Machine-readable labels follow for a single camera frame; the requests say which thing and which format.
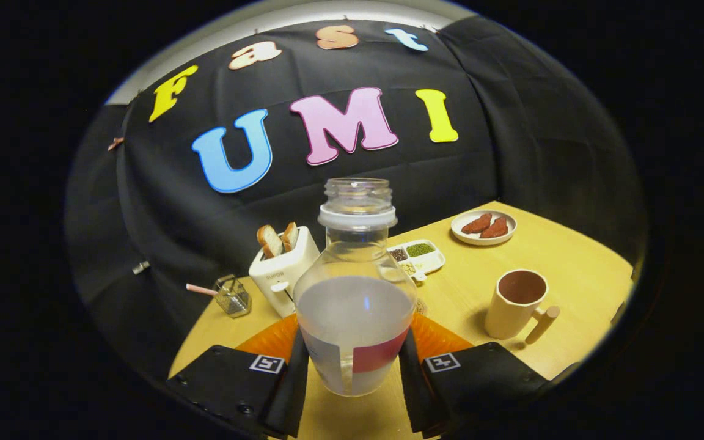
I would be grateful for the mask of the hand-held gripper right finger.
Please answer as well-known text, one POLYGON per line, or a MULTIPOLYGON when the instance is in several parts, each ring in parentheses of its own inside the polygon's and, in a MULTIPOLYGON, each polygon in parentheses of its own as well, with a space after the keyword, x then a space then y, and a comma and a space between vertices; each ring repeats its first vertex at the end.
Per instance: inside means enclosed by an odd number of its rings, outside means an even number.
POLYGON ((411 429, 423 438, 490 438, 532 415, 555 385, 499 343, 472 345, 419 313, 398 359, 411 429))

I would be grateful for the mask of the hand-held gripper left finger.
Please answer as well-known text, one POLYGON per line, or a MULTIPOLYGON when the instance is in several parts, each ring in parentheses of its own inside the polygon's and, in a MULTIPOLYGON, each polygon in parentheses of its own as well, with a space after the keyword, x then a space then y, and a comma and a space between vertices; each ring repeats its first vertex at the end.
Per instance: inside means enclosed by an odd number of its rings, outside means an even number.
POLYGON ((239 439, 297 437, 309 354, 296 314, 236 348, 213 345, 167 380, 178 397, 239 439))

